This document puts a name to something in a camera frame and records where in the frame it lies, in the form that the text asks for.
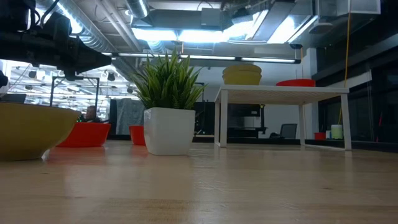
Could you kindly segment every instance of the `wooden table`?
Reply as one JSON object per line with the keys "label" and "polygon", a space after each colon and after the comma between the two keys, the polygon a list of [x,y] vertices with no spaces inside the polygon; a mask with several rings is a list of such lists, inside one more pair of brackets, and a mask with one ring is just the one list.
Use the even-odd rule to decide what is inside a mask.
{"label": "wooden table", "polygon": [[345,149],[350,150],[351,133],[349,126],[347,98],[348,93],[348,88],[222,85],[215,99],[215,143],[218,144],[220,147],[226,147],[228,103],[238,103],[264,105],[298,105],[298,126],[300,127],[300,144],[305,145],[303,106],[308,103],[316,103],[321,100],[340,96],[341,109],[343,112]]}

